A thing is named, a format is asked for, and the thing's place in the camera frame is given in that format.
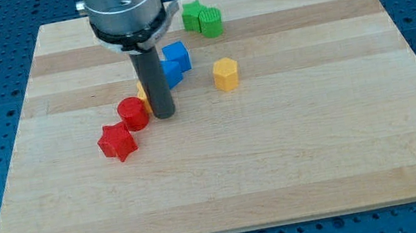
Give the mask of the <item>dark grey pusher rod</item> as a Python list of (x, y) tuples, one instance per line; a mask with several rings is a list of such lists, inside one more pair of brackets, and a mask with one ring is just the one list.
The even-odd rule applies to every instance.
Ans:
[(173, 116), (175, 103), (156, 47), (142, 54), (132, 54), (130, 60), (149, 99), (154, 116), (157, 119), (168, 119)]

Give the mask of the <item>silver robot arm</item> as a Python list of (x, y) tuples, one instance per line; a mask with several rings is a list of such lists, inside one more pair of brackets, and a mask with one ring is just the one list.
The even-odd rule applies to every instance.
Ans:
[(82, 0), (76, 8), (88, 16), (101, 45), (129, 55), (155, 117), (172, 116), (175, 104), (155, 47), (167, 18), (163, 2)]

